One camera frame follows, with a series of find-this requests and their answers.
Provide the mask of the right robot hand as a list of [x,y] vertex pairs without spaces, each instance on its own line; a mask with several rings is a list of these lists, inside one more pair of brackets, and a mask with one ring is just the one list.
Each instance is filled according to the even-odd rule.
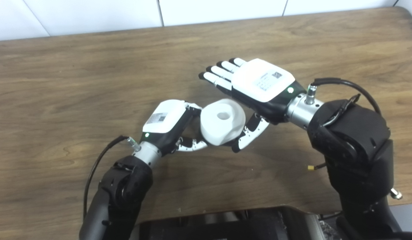
[[220,61],[198,77],[254,112],[240,135],[230,141],[233,152],[248,146],[269,124],[289,122],[290,103],[306,93],[290,72],[261,59]]

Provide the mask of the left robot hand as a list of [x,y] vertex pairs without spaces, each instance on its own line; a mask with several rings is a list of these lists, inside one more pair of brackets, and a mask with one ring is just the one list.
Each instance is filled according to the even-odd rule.
[[175,151],[190,152],[206,148],[204,140],[183,137],[191,120],[200,116],[202,108],[184,100],[161,102],[143,126],[140,143],[151,143],[162,157]]

